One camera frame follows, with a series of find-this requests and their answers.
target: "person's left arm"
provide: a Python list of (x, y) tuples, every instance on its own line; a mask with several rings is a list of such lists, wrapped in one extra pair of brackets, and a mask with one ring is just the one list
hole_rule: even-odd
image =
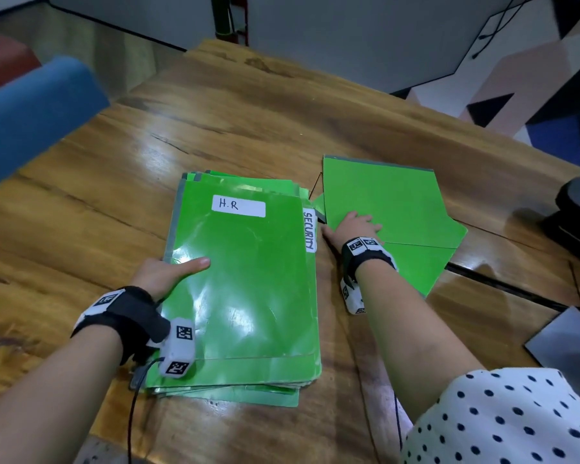
[[(131, 285), (158, 301), (208, 266), (207, 258), (176, 265), (148, 259)], [(0, 397), (0, 464), (73, 462), (122, 355), (116, 330), (89, 325)]]

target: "person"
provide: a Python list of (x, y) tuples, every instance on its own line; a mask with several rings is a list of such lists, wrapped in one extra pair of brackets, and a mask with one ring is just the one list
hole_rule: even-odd
[[(350, 212), (323, 234), (342, 253), (357, 237), (377, 240), (380, 229), (369, 215)], [(177, 265), (149, 259), (130, 285), (159, 301), (209, 265), (206, 258)], [(391, 385), (414, 422), (401, 449), (405, 464), (580, 463), (580, 397), (560, 372), (487, 371), (394, 264), (369, 258), (354, 276)], [(124, 336), (120, 328), (85, 325), (0, 398), (1, 464), (74, 459), (133, 350)]]

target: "wooden table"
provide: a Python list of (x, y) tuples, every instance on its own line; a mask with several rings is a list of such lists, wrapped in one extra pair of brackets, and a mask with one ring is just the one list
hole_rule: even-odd
[[(433, 168), (469, 227), (454, 262), (580, 304), (572, 257), (535, 222), (580, 168), (507, 137), (324, 73), (206, 41), (0, 183), (0, 394), (65, 343), (96, 296), (162, 255), (185, 171), (322, 185), (322, 155)], [(365, 318), (350, 318), (317, 254), (322, 376), (296, 409), (141, 400), (154, 462), (394, 460), (393, 398)], [(428, 302), (489, 368), (533, 365), (522, 344), (557, 312), (445, 272)], [(124, 444), (121, 370), (93, 433)]]

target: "black stapler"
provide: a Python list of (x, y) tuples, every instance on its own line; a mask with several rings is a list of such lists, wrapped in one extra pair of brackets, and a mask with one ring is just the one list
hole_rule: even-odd
[(547, 237), (580, 259), (580, 178), (561, 187), (556, 203), (558, 211), (545, 218), (540, 226)]

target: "polka dot sleeve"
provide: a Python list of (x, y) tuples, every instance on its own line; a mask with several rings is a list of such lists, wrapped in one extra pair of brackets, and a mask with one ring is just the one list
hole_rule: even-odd
[(410, 463), (580, 463), (580, 397), (555, 369), (455, 379), (406, 437)]

